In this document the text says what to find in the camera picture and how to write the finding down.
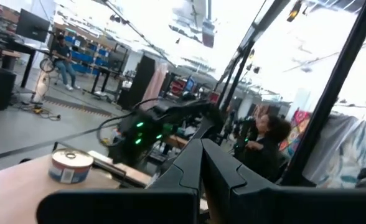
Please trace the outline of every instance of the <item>sitting man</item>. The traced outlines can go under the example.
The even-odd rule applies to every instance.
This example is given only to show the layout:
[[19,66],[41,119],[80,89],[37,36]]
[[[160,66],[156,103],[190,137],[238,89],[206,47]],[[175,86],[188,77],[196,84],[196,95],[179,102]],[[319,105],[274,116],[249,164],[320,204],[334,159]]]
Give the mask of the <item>sitting man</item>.
[[[59,68],[66,89],[70,91],[73,89],[79,90],[80,87],[75,84],[75,70],[71,64],[72,54],[69,47],[65,44],[63,35],[57,36],[57,43],[54,45],[52,53],[58,57],[55,59],[54,65]],[[68,84],[67,72],[71,76],[71,85]]]

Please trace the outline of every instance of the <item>tin can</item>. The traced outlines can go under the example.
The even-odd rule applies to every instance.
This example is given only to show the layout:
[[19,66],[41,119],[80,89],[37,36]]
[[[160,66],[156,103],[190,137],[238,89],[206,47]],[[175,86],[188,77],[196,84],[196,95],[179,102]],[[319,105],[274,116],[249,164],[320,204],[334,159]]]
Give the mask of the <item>tin can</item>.
[[49,175],[63,184],[83,182],[88,176],[94,159],[91,155],[76,149],[58,149],[52,154]]

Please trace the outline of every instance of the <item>computer monitor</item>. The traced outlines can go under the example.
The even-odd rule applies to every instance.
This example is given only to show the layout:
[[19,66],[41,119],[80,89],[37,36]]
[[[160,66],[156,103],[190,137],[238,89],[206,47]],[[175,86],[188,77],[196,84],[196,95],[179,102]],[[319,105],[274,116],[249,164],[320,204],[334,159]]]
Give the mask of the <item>computer monitor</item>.
[[49,26],[49,21],[29,11],[21,9],[16,34],[40,42],[45,42]]
[[192,91],[194,85],[195,85],[194,79],[189,77],[185,83],[184,91]]
[[120,69],[121,60],[118,57],[118,53],[110,52],[108,53],[108,68],[111,70]]

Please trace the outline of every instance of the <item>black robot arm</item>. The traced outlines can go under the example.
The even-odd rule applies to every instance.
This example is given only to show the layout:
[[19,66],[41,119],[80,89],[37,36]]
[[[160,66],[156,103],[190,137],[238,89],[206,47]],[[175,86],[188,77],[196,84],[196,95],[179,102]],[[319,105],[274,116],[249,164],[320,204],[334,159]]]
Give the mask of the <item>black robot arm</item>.
[[193,113],[200,113],[205,123],[212,121],[210,123],[213,128],[222,127],[223,120],[219,110],[208,101],[175,103],[162,100],[146,111],[135,109],[120,122],[120,136],[108,146],[108,157],[112,158],[114,163],[122,162],[135,167],[156,141],[162,141],[173,134],[174,126]]

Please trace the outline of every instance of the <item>can label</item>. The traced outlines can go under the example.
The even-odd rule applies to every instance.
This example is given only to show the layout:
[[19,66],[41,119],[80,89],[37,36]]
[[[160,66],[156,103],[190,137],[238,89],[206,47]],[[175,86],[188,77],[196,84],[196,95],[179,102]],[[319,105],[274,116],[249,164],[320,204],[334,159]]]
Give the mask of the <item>can label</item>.
[[58,164],[52,164],[52,166],[49,169],[49,175],[57,182],[63,184],[76,184],[83,182],[88,176],[90,170],[90,167],[71,169],[68,167],[62,167],[57,165]]

